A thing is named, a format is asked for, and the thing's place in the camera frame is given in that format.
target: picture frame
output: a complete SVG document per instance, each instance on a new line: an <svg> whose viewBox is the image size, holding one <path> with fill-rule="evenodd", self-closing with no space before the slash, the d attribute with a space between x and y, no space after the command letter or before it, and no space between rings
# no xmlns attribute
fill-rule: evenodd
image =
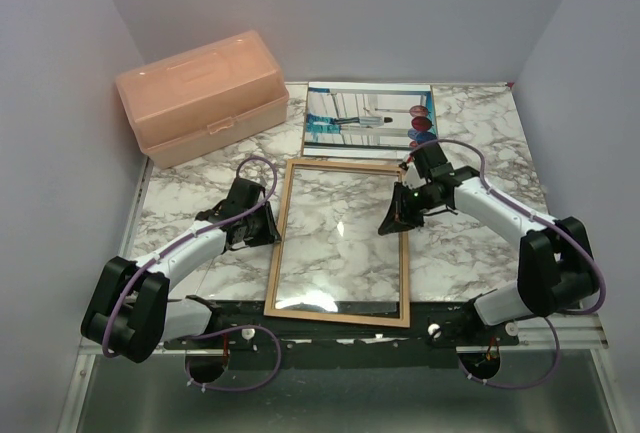
<svg viewBox="0 0 640 433"><path fill-rule="evenodd" d="M399 252L399 301L398 317L379 317L367 315L354 315L334 312L311 312L276 308L276 298L278 283L280 280L280 267L284 246L286 244L286 228L289 216L289 206L291 202L291 192L293 189L293 178L295 169L335 171L347 173L364 173L368 175L388 175L396 176L400 181L404 170L397 166L381 164L361 164L334 161L319 161L308 159L293 159L287 162L285 180L283 185L280 214L278 215L278 231L282 241L274 246L271 268L269 271L269 282L267 286L267 297L265 301L265 316L275 316L280 318L294 318L301 320L330 321L339 323L353 323L361 325L389 326L407 328L410 326L410 299L409 299L409 235L408 233L398 233Z"/></svg>

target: purple cable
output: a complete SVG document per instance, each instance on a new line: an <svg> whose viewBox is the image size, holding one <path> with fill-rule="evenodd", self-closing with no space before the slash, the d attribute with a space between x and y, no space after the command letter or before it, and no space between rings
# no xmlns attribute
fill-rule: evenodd
<svg viewBox="0 0 640 433"><path fill-rule="evenodd" d="M556 343L556 351L553 357L553 364L551 365L551 368L549 368L549 370L544 374L544 376L542 376L541 378L535 381L532 381L531 383L525 383L524 385L507 385L505 383L495 383L493 381L481 380L480 378L473 376L471 373L469 373L469 370L467 370L465 366L462 364L462 362L460 361L459 362L460 368L462 369L464 374L467 376L467 379L484 386L489 386L491 388L498 388L499 390L528 390L529 388L535 388L536 386L540 386L545 381L550 379L557 371L558 365L560 365L560 339L558 338L558 332L556 331L555 327L551 324L549 319L548 318L542 318L542 319L546 321L547 324L549 325L549 328L551 329L551 333L553 334L553 340Z"/></svg>
<svg viewBox="0 0 640 433"><path fill-rule="evenodd" d="M259 208L261 208L267 201L269 201L269 198L271 198L271 196L273 195L274 191L276 190L276 185L278 183L278 170L276 169L275 165L273 163L271 163L269 160L267 160L266 158L263 158L261 156L252 155L252 156L250 156L248 158L245 158L238 165L238 168L236 169L236 178L238 178L240 176L240 170L249 161L262 161L262 162L266 163L271 168L271 172L273 173L273 183L271 184L271 189L266 193L265 197L261 201L256 203L255 206L249 208L247 211L245 211L243 213L240 213L239 215L232 216L231 218L227 218L226 220L222 220L222 221L220 221L218 223L214 223L214 224L205 226L203 228L200 228L195 233L191 233L190 235L183 236L179 240L176 240L173 243L167 245L167 247L160 252L160 254L159 254L160 259L164 258L165 256L167 256L169 253L171 253L173 250L175 250L179 246L183 245L187 241L190 241L192 238L195 238L196 236L198 236L198 235L200 235L202 233L206 233L207 231L215 230L216 228L220 228L222 226L228 225L229 223L233 223L234 221L238 221L238 220L244 218L245 216L249 216L254 211L256 211ZM120 296L118 297L118 301L116 301L116 304L113 307L113 311L111 312L111 316L109 316L109 321L107 321L107 327L105 328L104 336L102 337L102 353L107 358L115 358L116 356L118 356L117 353L112 353L111 351L109 351L109 339L111 338L111 332L113 331L113 325L114 325L114 323L116 321L116 317L118 316L118 312L122 308L122 305L124 304L127 296L129 295L129 293L133 289L133 285L135 285L136 281L138 281L138 279L150 267L152 267L153 265L156 264L156 261L157 260L155 258L152 258L149 261L147 261L144 265L142 265L138 269L138 271L136 271L134 273L134 275L131 277L131 279L127 282L127 284L125 285L124 289L122 290L122 293L120 293Z"/></svg>
<svg viewBox="0 0 640 433"><path fill-rule="evenodd" d="M501 194L499 191L494 190L491 187L491 185L489 185L489 183L487 182L487 179L485 178L486 158L482 154L482 152L479 149L477 149L475 146L472 146L468 143L465 143L459 140L442 138L442 139L431 140L431 141L422 143L417 148L413 149L411 151L411 154L413 155L416 151L424 148L425 146L433 145L435 143L451 143L454 145L464 146L465 148L468 148L471 151L473 151L476 155L480 157L480 182L482 183L482 186L485 187L487 192L489 192L499 201L507 205L509 208L517 211L518 213L529 216L536 223L539 223L545 226L546 228L553 230L558 236L560 236L563 240L569 243L578 253L580 253L580 256L582 256L584 260L589 264L589 266L595 273L596 278L598 279L598 287L600 291L598 296L598 301L596 301L596 303L593 306L591 306L590 308L587 308L586 310L563 310L561 311L561 313L565 315L590 315L598 311L602 306L602 304L604 303L605 298L607 297L607 286L604 281L604 275L602 274L602 270L600 270L600 267L596 264L593 258L591 258L591 255L589 255L589 253L587 253L587 251L584 248L582 248L582 246L580 246L580 244L576 240L574 240L569 234L562 231L554 223L548 220L545 220L544 218L541 218L536 214L532 214L532 211L529 211L526 208L521 207L517 203L513 202L511 199Z"/></svg>
<svg viewBox="0 0 640 433"><path fill-rule="evenodd" d="M189 363L187 363L187 366L185 368L187 376L189 377L189 382L187 383L187 386L190 386L191 384L194 384L196 386L199 386L201 388L205 388L207 390L242 393L242 392L245 392L245 391L257 390L258 388L266 385L271 380L273 380L275 378L276 374L278 373L278 370L280 369L280 363L282 362L282 349L280 347L280 341L278 340L278 337L271 330L265 328L264 326L259 326L259 325L234 326L233 328L227 328L225 330L216 331L214 333L208 333L206 335L192 336L192 337L189 337L189 339L190 340L208 340L208 339L211 339L211 338L216 338L218 336L222 336L222 335L227 334L227 333L233 333L234 331L244 330L246 328L252 328L254 330L264 331L267 335L269 335L271 337L271 339L273 340L274 344L276 345L276 354L277 354L276 364L273 367L273 370L271 370L271 373L269 373L269 375L264 380L256 383L255 385L240 386L240 387L236 387L236 388L231 388L231 387L227 387L227 386L215 386L215 385L209 385L209 384L206 384L206 383L198 383L197 381L195 381L191 377L190 365L189 365Z"/></svg>

